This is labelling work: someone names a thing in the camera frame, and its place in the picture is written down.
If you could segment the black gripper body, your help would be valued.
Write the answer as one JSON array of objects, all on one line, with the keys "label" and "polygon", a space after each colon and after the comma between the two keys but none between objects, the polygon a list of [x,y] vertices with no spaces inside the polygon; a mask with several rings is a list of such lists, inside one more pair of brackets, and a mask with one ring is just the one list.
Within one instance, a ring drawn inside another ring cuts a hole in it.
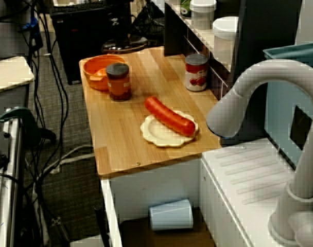
[{"label": "black gripper body", "polygon": [[127,19],[131,19],[131,3],[133,0],[115,0],[114,4],[120,6],[124,12],[124,16]]}]

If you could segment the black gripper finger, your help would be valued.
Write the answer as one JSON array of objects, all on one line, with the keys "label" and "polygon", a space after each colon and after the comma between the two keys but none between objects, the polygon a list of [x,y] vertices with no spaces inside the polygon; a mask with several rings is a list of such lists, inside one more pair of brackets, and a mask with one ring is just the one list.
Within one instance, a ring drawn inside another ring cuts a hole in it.
[{"label": "black gripper finger", "polygon": [[124,26],[125,26],[125,41],[126,41],[126,45],[129,46],[130,45],[130,30],[131,30],[131,17],[130,16],[126,16],[124,17]]},{"label": "black gripper finger", "polygon": [[121,20],[117,17],[113,19],[113,31],[115,43],[118,46],[124,45],[124,30],[121,23]]}]

